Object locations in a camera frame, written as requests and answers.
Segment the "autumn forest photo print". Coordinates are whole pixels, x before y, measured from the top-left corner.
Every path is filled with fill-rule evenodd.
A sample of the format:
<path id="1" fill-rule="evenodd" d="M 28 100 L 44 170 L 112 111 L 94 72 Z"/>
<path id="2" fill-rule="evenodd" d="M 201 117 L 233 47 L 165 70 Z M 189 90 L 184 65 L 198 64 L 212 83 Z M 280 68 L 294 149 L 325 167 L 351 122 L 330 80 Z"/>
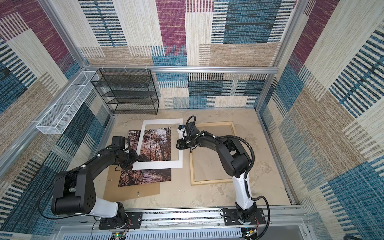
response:
<path id="1" fill-rule="evenodd" d="M 171 128 L 144 131 L 139 154 L 140 162 L 161 162 L 171 160 Z M 119 187 L 144 185 L 171 180 L 171 169 L 133 170 L 132 166 L 122 170 Z"/>

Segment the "light wooden picture frame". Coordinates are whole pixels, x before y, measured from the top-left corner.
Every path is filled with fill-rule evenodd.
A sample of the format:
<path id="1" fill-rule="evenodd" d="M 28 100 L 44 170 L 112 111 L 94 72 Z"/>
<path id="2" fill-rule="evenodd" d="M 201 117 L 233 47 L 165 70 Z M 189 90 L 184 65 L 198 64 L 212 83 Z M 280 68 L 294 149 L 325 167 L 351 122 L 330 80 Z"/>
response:
<path id="1" fill-rule="evenodd" d="M 233 122 L 196 124 L 200 131 L 223 135 L 236 135 Z M 217 152 L 197 147 L 190 153 L 191 185 L 214 185 L 231 183 L 232 178 L 225 172 Z"/>

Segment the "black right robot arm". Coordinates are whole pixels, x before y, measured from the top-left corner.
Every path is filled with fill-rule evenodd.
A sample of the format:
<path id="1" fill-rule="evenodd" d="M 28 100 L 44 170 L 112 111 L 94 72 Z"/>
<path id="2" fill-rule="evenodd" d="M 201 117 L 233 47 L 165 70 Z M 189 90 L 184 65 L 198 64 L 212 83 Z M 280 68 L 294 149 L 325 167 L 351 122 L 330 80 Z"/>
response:
<path id="1" fill-rule="evenodd" d="M 244 139 L 233 136 L 216 136 L 207 131 L 200 131 L 196 126 L 196 116 L 190 116 L 185 124 L 178 127 L 182 137 L 177 141 L 176 148 L 180 151 L 195 148 L 208 148 L 215 151 L 224 171 L 232 177 L 236 192 L 236 209 L 239 221 L 249 223 L 257 211 L 253 199 L 249 172 L 255 163 L 255 153 L 251 145 Z"/>

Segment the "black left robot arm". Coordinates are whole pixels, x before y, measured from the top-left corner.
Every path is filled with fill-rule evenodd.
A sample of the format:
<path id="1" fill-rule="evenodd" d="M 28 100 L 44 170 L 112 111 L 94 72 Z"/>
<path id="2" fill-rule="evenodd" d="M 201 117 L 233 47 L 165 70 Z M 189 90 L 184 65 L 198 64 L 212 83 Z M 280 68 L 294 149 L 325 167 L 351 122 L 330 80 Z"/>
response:
<path id="1" fill-rule="evenodd" d="M 57 174 L 52 197 L 52 213 L 56 216 L 87 215 L 99 218 L 107 229 L 120 229 L 129 223 L 124 206 L 97 197 L 94 179 L 109 166 L 125 168 L 139 160 L 135 150 L 130 150 L 125 137 L 114 136 L 111 145 L 69 171 Z"/>

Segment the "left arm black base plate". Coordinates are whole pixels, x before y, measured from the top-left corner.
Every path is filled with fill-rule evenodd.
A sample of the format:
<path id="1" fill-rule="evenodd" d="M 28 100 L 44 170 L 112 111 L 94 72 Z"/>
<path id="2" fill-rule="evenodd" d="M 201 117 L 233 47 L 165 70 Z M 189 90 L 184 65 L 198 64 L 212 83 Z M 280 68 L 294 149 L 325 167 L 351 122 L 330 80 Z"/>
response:
<path id="1" fill-rule="evenodd" d="M 142 212 L 128 212 L 118 214 L 114 218 L 101 219 L 99 230 L 127 230 L 139 229 L 142 224 Z"/>

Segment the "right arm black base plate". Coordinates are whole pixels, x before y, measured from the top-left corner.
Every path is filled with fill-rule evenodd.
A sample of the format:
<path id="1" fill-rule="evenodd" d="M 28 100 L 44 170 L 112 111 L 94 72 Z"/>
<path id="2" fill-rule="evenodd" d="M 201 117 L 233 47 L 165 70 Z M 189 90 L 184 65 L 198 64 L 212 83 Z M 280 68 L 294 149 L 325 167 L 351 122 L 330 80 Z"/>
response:
<path id="1" fill-rule="evenodd" d="M 234 225 L 265 225 L 267 223 L 266 214 L 264 214 L 263 209 L 257 208 L 254 216 L 246 221 L 245 223 L 241 222 L 237 214 L 236 209 L 222 208 L 220 209 L 220 215 L 224 218 L 226 226 Z"/>

